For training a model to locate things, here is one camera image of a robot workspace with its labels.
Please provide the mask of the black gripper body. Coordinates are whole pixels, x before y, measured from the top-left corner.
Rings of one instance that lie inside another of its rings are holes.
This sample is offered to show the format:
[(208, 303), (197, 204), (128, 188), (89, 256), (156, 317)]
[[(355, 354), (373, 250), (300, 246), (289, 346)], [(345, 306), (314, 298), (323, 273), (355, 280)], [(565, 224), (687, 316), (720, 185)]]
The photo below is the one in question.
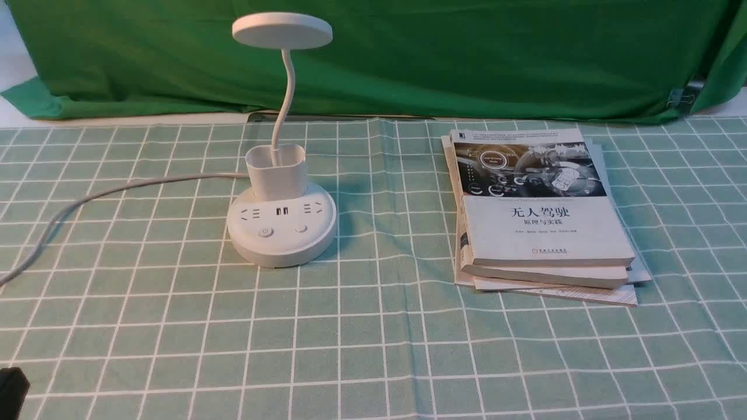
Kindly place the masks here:
[(30, 382), (20, 367), (1, 369), (1, 419), (19, 419)]

